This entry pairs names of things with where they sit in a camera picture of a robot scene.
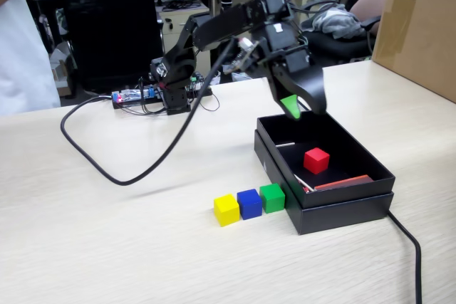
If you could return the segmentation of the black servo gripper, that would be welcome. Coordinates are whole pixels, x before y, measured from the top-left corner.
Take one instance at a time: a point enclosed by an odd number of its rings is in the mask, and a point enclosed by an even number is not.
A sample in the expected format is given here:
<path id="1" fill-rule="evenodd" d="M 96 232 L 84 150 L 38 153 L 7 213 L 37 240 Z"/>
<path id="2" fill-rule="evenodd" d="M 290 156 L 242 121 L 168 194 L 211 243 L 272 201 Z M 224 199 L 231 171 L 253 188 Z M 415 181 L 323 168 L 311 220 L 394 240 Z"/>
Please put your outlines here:
<path id="1" fill-rule="evenodd" d="M 314 114 L 326 114 L 323 69 L 311 65 L 310 56 L 297 41 L 292 26 L 268 23 L 259 29 L 259 33 L 259 60 L 282 66 L 270 67 L 267 80 L 272 97 L 284 114 L 293 120 L 301 118 L 297 98 L 302 98 Z"/>

